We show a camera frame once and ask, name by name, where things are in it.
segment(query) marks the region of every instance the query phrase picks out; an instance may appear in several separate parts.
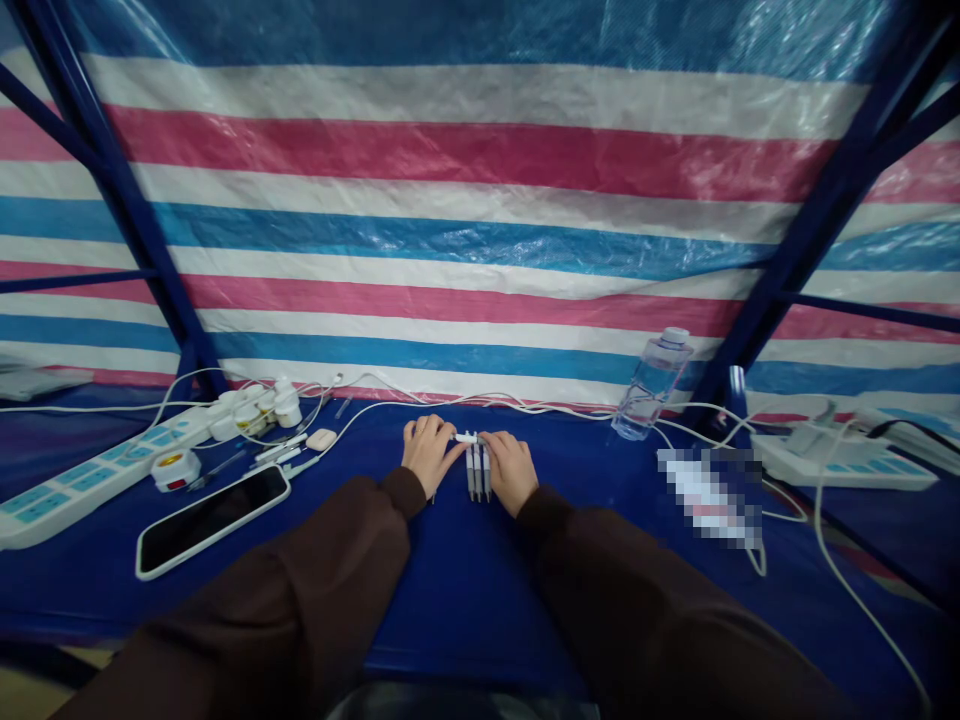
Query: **smartphone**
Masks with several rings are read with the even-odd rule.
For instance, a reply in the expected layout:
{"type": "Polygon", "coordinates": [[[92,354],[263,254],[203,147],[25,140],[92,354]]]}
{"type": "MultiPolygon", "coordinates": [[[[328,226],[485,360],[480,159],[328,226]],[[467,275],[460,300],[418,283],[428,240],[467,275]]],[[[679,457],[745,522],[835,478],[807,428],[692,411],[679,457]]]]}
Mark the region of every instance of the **smartphone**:
{"type": "Polygon", "coordinates": [[[137,540],[137,577],[153,580],[193,557],[290,494],[290,482],[267,465],[213,495],[155,522],[137,540]]]}

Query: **phone screen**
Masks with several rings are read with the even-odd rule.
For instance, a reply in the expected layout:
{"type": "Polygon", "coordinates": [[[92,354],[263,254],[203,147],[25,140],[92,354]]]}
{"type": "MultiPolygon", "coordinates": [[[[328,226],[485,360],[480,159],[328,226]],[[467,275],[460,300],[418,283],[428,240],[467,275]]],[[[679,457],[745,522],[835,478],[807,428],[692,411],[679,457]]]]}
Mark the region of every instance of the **phone screen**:
{"type": "Polygon", "coordinates": [[[287,481],[268,467],[149,528],[140,546],[140,572],[156,570],[212,535],[283,495],[287,481]]]}

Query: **brown sleeve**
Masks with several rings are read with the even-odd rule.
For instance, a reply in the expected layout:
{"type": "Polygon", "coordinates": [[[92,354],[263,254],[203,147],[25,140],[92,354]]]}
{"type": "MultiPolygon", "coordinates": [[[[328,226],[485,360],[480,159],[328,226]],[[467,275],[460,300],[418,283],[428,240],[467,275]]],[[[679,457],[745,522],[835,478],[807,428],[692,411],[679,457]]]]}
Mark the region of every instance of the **brown sleeve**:
{"type": "Polygon", "coordinates": [[[56,720],[320,717],[359,676],[425,502],[405,468],[352,479],[140,628],[56,720]]]}
{"type": "Polygon", "coordinates": [[[543,486],[517,521],[604,717],[853,714],[784,638],[617,513],[575,510],[543,486]]]}

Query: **floor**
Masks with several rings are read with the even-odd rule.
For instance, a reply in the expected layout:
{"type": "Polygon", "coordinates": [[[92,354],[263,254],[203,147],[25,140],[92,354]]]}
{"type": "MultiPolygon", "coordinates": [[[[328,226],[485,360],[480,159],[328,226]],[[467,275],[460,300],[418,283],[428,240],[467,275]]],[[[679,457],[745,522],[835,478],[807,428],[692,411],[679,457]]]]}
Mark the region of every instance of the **floor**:
{"type": "MultiPolygon", "coordinates": [[[[64,650],[98,667],[106,667],[113,654],[109,650],[64,650]]],[[[71,694],[59,685],[0,668],[0,708],[3,708],[4,720],[46,720],[71,694]]]]}

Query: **white phone case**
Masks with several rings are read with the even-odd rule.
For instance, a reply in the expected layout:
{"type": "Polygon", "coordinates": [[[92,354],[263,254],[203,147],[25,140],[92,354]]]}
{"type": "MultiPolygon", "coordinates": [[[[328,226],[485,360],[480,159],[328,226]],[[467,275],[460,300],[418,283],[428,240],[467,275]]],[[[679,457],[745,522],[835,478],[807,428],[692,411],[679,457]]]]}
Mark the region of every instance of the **white phone case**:
{"type": "Polygon", "coordinates": [[[136,573],[137,578],[140,579],[140,580],[143,580],[144,582],[146,582],[147,580],[153,580],[154,578],[160,577],[160,576],[163,575],[165,572],[168,572],[168,571],[172,570],[172,569],[175,568],[177,565],[179,565],[179,564],[181,564],[182,562],[184,562],[184,561],[192,558],[194,555],[196,555],[196,554],[197,554],[198,552],[200,552],[201,550],[204,550],[204,549],[210,547],[211,545],[213,545],[215,542],[217,542],[217,541],[220,540],[221,538],[226,537],[227,535],[229,535],[230,533],[232,533],[232,532],[233,532],[234,530],[236,530],[237,528],[241,527],[242,525],[246,525],[248,522],[250,522],[251,520],[253,520],[253,519],[254,519],[255,517],[257,517],[258,515],[262,515],[263,513],[265,513],[267,510],[269,510],[270,508],[272,508],[272,507],[273,507],[274,505],[276,505],[277,503],[281,502],[282,500],[285,500],[289,494],[290,494],[290,481],[287,480],[286,475],[283,474],[283,469],[280,468],[278,465],[274,465],[274,464],[264,465],[262,468],[257,468],[256,471],[254,471],[254,472],[247,473],[247,474],[244,475],[242,478],[240,478],[239,480],[237,480],[237,482],[235,482],[235,483],[230,483],[229,485],[227,485],[227,486],[226,486],[225,488],[223,488],[222,490],[218,490],[217,492],[212,493],[212,494],[208,495],[208,496],[205,497],[205,498],[201,498],[200,500],[197,500],[197,502],[195,502],[195,503],[190,503],[190,504],[187,505],[186,507],[180,508],[179,510],[177,510],[177,512],[171,513],[170,515],[167,515],[167,517],[165,517],[165,518],[163,518],[163,519],[161,519],[161,520],[157,520],[157,522],[153,523],[153,525],[150,525],[150,527],[146,528],[142,533],[140,533],[140,537],[137,538],[137,558],[136,558],[136,564],[135,564],[135,566],[134,566],[134,572],[136,573]],[[143,536],[146,535],[146,534],[150,531],[151,528],[154,528],[154,527],[156,527],[157,525],[160,525],[161,523],[166,522],[167,520],[169,520],[169,519],[172,518],[172,517],[176,517],[176,516],[179,515],[180,513],[189,510],[189,509],[192,508],[194,505],[199,505],[200,503],[203,503],[203,502],[208,501],[210,498],[216,497],[217,495],[219,495],[219,494],[222,493],[222,492],[226,492],[227,490],[229,490],[230,488],[232,488],[234,485],[238,485],[238,484],[242,483],[244,480],[246,480],[247,478],[250,478],[250,477],[252,477],[252,476],[254,476],[254,475],[259,475],[259,474],[260,474],[261,472],[263,472],[265,469],[270,468],[270,467],[275,467],[275,468],[277,468],[277,470],[280,472],[280,476],[283,478],[284,483],[286,483],[286,486],[287,486],[287,487],[286,487],[286,489],[285,489],[282,493],[280,493],[279,495],[277,495],[277,497],[275,497],[273,500],[271,500],[270,502],[268,502],[266,505],[263,505],[262,507],[257,508],[256,510],[248,513],[247,515],[244,515],[242,518],[240,518],[240,519],[237,520],[236,522],[228,525],[227,527],[225,527],[225,528],[224,528],[223,530],[221,530],[220,532],[214,533],[213,535],[211,535],[210,537],[208,537],[206,540],[203,540],[202,542],[197,543],[196,545],[194,545],[192,548],[190,548],[190,549],[187,550],[186,552],[180,553],[180,554],[177,555],[176,557],[171,558],[170,560],[167,560],[167,562],[165,562],[163,565],[160,565],[160,566],[158,566],[158,567],[156,567],[156,568],[154,568],[153,570],[150,570],[150,571],[148,571],[148,572],[140,572],[140,554],[141,554],[141,552],[143,551],[143,536]]]}

